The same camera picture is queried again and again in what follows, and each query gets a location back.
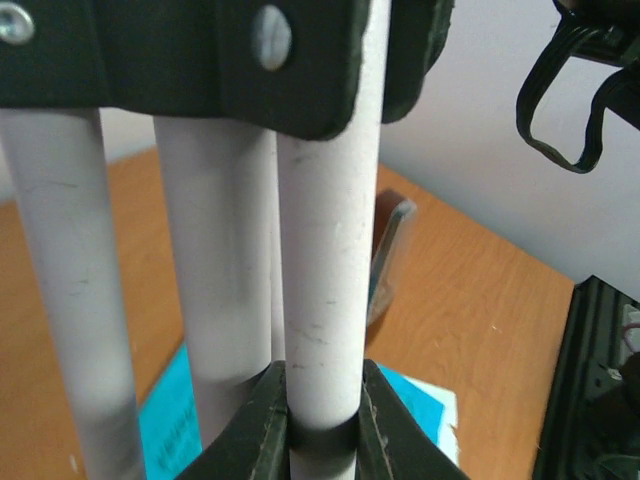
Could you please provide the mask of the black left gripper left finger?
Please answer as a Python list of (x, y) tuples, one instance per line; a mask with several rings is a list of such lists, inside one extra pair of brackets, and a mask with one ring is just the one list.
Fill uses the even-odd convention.
[(272, 363), (218, 438), (178, 477), (288, 479), (285, 363)]

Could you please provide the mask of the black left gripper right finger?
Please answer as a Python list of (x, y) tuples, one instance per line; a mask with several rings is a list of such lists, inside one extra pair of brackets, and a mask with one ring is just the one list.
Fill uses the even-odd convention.
[(358, 411), (358, 479), (464, 479), (428, 439), (372, 360), (364, 361)]

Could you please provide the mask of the white music sheet paper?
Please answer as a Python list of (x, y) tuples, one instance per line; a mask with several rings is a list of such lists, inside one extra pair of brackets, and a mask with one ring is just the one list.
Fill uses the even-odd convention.
[(459, 444), (457, 439), (458, 408), (456, 394), (448, 389), (424, 381), (407, 377), (405, 379), (443, 405), (443, 413), (438, 429), (438, 448), (456, 465), (459, 465)]

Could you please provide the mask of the blue music sheet folder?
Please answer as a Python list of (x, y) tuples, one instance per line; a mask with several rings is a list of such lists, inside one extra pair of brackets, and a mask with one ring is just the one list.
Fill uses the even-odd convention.
[[(438, 441), (443, 405), (403, 375), (379, 366), (386, 380), (427, 437)], [(139, 412), (146, 474), (173, 479), (202, 451), (188, 354), (180, 345)]]

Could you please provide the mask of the clear plastic metronome cover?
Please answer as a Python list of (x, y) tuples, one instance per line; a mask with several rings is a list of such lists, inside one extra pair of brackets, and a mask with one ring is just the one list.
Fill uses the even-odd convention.
[(401, 272), (408, 255), (409, 239), (418, 207), (406, 197), (392, 213), (377, 246), (372, 246), (368, 293), (367, 326), (380, 320), (398, 290)]

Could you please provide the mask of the white tripod music stand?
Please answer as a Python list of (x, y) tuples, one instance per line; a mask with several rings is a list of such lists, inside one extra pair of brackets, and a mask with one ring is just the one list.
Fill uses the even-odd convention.
[(87, 476), (146, 475), (100, 111), (154, 120), (201, 439), (286, 348), (300, 479), (351, 479), (382, 124), (449, 1), (5, 1), (1, 139)]

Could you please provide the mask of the brown wooden metronome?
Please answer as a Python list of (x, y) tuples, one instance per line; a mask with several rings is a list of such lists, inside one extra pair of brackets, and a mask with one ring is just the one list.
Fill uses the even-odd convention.
[(380, 242), (393, 211), (405, 200), (405, 196), (393, 189), (386, 189), (377, 194), (374, 211), (374, 246)]

